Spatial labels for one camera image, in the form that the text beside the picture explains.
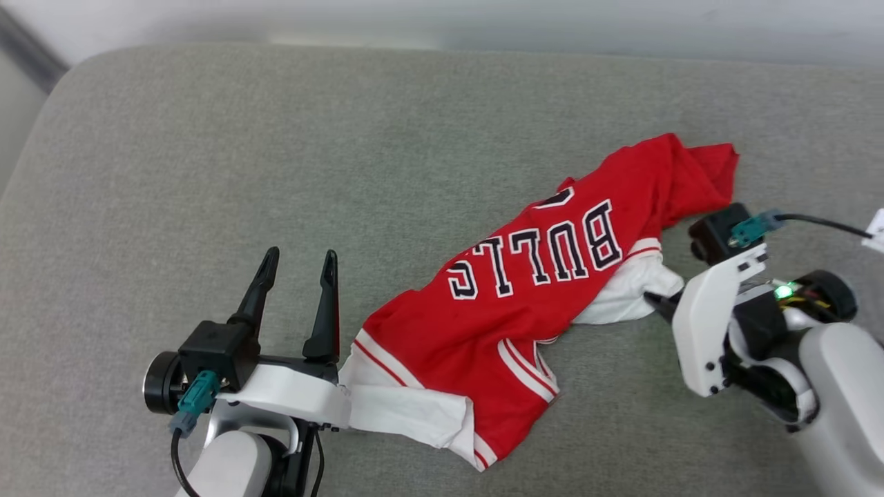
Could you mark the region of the red Bulls basketball jersey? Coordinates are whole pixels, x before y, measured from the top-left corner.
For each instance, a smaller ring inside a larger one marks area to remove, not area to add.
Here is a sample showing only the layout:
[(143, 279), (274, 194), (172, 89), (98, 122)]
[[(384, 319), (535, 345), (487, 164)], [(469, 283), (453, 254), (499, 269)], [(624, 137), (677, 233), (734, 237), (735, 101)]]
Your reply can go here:
[(673, 133), (627, 146), (529, 204), (364, 322), (340, 371), (349, 426), (448, 449), (477, 471), (508, 456), (561, 393), (540, 347), (571, 325), (653, 314), (671, 297), (663, 230), (733, 198), (731, 144)]

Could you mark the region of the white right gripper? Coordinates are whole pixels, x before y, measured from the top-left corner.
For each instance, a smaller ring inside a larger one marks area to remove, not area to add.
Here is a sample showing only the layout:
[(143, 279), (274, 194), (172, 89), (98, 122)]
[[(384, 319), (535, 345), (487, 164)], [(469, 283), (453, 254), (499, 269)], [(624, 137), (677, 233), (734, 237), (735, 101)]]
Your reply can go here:
[(767, 259), (767, 245), (761, 243), (711, 265), (692, 277), (683, 292), (644, 292), (644, 301), (671, 324), (683, 382), (698, 396), (707, 398), (724, 388), (719, 362), (733, 306), (743, 281), (764, 271)]

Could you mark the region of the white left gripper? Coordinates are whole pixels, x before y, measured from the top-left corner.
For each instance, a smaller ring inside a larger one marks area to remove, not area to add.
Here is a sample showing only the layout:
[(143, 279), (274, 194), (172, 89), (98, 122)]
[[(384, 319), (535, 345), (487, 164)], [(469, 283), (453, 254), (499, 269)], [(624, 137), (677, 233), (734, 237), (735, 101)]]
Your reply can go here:
[[(261, 329), (266, 299), (277, 276), (279, 255), (277, 246), (265, 253), (228, 324), (245, 324), (252, 331)], [(326, 252), (320, 286), (318, 311), (311, 336), (302, 348), (303, 358), (263, 355), (244, 386), (237, 392), (219, 393), (218, 400), (239, 402), (322, 427), (350, 428), (349, 392), (338, 383), (340, 280), (335, 251)]]

